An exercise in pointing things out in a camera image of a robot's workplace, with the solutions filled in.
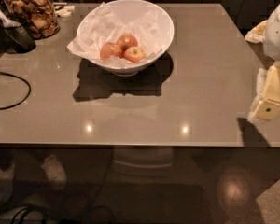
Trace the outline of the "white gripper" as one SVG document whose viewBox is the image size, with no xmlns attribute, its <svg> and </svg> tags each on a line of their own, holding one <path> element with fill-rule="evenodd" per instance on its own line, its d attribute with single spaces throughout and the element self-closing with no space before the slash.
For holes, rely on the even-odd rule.
<svg viewBox="0 0 280 224">
<path fill-rule="evenodd" d="M 266 56 L 280 61 L 280 4 L 270 15 L 264 33 L 263 50 Z M 252 117 L 272 120 L 280 113 L 280 62 L 257 74 L 257 96 L 252 105 Z"/>
</svg>

